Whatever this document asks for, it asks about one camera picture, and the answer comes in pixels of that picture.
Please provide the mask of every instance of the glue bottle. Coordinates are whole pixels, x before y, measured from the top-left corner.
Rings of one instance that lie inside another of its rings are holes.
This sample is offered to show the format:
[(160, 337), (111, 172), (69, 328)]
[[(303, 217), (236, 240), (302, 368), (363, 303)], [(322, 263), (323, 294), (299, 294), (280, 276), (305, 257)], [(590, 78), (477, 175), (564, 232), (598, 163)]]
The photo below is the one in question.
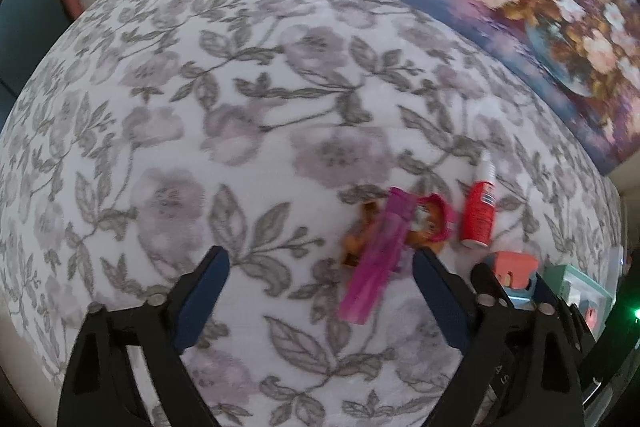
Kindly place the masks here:
[(495, 165), (488, 150), (482, 151), (476, 181), (466, 198), (460, 226), (460, 242), (467, 248), (488, 247), (495, 220)]

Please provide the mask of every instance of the floral tablecloth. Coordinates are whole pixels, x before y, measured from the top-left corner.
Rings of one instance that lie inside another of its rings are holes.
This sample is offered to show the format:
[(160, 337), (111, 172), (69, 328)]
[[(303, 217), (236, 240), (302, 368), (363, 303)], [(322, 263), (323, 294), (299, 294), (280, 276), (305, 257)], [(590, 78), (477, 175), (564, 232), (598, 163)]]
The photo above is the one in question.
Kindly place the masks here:
[[(599, 279), (612, 184), (443, 24), (394, 0), (100, 0), (2, 131), (2, 292), (59, 388), (91, 301), (137, 305), (222, 245), (229, 280), (183, 359), (223, 426), (418, 425), (460, 354), (408, 274), (366, 325), (337, 320), (340, 243), (390, 185), (460, 208), (484, 148), (493, 248)], [(483, 255), (441, 257), (466, 275)]]

